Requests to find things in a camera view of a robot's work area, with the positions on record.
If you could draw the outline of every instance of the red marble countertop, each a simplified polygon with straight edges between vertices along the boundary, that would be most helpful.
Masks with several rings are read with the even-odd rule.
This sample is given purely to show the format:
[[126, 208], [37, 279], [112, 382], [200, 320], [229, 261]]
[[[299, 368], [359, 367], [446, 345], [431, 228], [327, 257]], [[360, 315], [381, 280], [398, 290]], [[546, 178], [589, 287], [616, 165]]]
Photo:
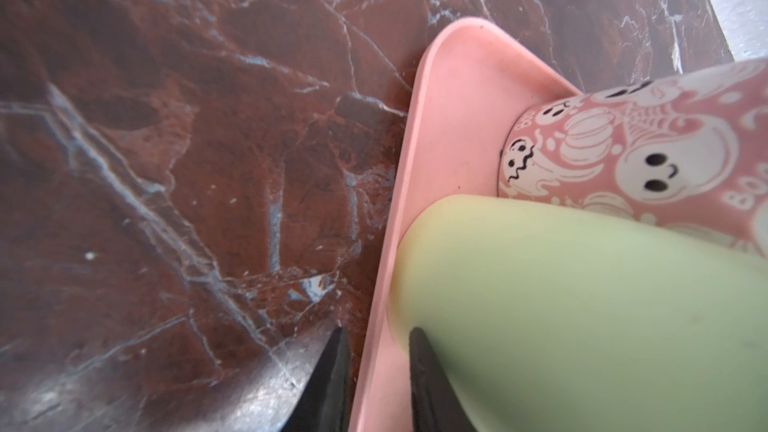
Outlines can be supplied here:
[[484, 16], [586, 91], [707, 0], [0, 0], [0, 429], [276, 430], [359, 367], [418, 60]]

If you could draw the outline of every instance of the ghost mouth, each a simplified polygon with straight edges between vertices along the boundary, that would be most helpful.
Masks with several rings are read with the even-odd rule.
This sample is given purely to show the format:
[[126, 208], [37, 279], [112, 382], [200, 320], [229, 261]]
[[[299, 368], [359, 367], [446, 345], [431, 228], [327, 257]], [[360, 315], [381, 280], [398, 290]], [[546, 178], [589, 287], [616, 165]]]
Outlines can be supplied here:
[[518, 178], [520, 178], [520, 171], [521, 170], [525, 170], [526, 168], [528, 168], [528, 160], [533, 157], [533, 148], [534, 147], [531, 146], [531, 151], [526, 156], [523, 157], [523, 160], [522, 160], [523, 165], [518, 167], [518, 168], [516, 168], [513, 171], [514, 174], [512, 176], [510, 176], [509, 178], [507, 178], [508, 181], [517, 180]]

